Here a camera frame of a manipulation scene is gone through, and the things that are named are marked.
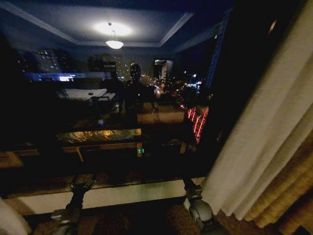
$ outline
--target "building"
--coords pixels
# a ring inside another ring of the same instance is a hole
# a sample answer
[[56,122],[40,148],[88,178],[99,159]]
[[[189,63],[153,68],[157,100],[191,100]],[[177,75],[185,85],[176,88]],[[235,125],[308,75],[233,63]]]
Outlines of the building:
[[60,73],[60,72],[25,72],[24,76],[32,82],[72,82],[81,78],[92,78],[97,80],[111,79],[111,75],[105,72],[80,72],[80,73]]
[[124,63],[122,55],[102,54],[104,62],[115,62],[117,77],[120,81],[127,81],[131,79],[130,63]]
[[104,63],[102,59],[89,57],[88,68],[90,72],[101,72],[104,70]]
[[154,77],[159,80],[167,81],[172,74],[173,60],[155,60]]
[[67,51],[54,50],[61,72],[75,72],[74,61]]
[[115,62],[103,62],[103,72],[105,79],[117,79],[116,63]]
[[42,72],[61,72],[58,63],[58,58],[54,50],[43,49],[35,53],[35,58],[38,62],[38,69]]

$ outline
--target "beige curtain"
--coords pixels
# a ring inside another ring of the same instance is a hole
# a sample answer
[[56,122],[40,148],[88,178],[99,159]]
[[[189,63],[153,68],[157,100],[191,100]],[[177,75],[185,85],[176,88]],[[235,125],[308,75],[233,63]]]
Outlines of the beige curtain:
[[0,235],[27,235],[30,232],[24,218],[0,198]]
[[313,0],[281,43],[203,184],[241,220],[313,129]]
[[245,220],[264,227],[275,223],[286,210],[313,187],[313,132],[260,195]]
[[301,197],[280,220],[278,229],[283,235],[293,234],[299,226],[313,222],[313,189]]

